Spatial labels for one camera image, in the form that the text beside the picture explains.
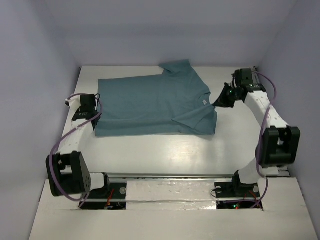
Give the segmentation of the teal t-shirt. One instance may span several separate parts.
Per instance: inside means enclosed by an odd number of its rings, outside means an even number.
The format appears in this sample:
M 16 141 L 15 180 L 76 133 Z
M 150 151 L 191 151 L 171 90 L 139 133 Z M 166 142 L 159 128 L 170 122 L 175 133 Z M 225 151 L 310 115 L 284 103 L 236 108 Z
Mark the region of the teal t-shirt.
M 214 135 L 211 91 L 189 60 L 159 65 L 161 74 L 99 79 L 102 115 L 96 137 Z

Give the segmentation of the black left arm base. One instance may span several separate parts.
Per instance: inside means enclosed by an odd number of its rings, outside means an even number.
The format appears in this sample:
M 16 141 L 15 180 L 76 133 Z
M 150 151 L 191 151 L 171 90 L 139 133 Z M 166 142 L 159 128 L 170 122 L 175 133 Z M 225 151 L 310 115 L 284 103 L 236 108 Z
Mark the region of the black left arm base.
M 90 191 L 88 199 L 79 204 L 81 210 L 125 210 L 127 184 L 112 182 L 108 187 Z

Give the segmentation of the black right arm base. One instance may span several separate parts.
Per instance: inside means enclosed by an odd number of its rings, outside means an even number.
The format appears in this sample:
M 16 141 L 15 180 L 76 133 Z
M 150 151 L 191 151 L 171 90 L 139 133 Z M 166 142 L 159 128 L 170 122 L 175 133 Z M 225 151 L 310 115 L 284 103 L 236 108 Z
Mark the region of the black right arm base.
M 210 192 L 216 200 L 218 210 L 262 209 L 260 192 L 257 184 L 234 186 L 232 182 L 216 182 Z

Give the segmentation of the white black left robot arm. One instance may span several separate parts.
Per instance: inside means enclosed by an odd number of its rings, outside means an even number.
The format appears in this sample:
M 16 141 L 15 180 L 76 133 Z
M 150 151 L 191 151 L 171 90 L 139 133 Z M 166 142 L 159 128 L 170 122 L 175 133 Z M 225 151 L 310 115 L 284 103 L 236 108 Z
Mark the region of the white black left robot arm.
M 52 147 L 46 158 L 50 190 L 54 197 L 73 202 L 86 199 L 91 191 L 91 175 L 82 151 L 95 132 L 103 113 L 101 95 L 75 93 L 65 104 L 69 107 L 70 130 Z

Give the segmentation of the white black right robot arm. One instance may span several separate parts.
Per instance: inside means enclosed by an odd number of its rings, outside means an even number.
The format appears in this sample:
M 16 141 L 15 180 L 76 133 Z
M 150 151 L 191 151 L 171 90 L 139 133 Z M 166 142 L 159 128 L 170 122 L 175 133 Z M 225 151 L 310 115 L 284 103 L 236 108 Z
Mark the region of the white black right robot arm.
M 233 108 L 235 102 L 242 101 L 260 125 L 254 159 L 234 173 L 230 186 L 221 188 L 222 194 L 241 197 L 256 187 L 259 179 L 265 178 L 273 168 L 291 165 L 296 160 L 301 131 L 278 114 L 273 106 L 275 98 L 269 99 L 265 87 L 254 81 L 256 75 L 258 72 L 250 68 L 236 70 L 232 82 L 225 83 L 213 104 Z

